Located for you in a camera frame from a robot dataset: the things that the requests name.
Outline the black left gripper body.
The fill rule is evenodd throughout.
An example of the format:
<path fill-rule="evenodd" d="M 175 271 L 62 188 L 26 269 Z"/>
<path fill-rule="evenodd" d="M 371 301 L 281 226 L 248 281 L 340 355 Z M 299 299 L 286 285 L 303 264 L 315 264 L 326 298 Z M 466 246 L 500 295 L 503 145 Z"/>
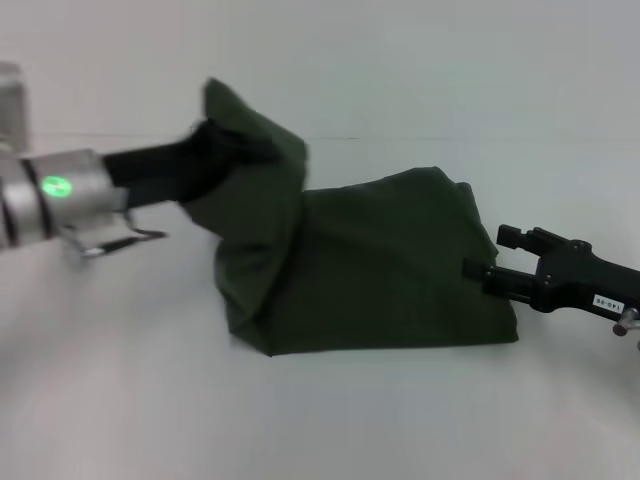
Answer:
<path fill-rule="evenodd" d="M 213 189 L 231 170 L 235 142 L 210 124 L 199 125 L 171 144 L 106 154 L 114 187 L 126 192 L 126 206 L 187 202 Z"/>

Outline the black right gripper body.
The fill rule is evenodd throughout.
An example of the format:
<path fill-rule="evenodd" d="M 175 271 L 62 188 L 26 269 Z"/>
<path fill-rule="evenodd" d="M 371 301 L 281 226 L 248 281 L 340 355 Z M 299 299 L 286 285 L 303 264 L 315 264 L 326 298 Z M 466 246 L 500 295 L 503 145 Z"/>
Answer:
<path fill-rule="evenodd" d="M 573 308 L 620 316 L 639 308 L 639 272 L 596 256 L 592 246 L 571 240 L 539 257 L 531 307 L 551 313 Z"/>

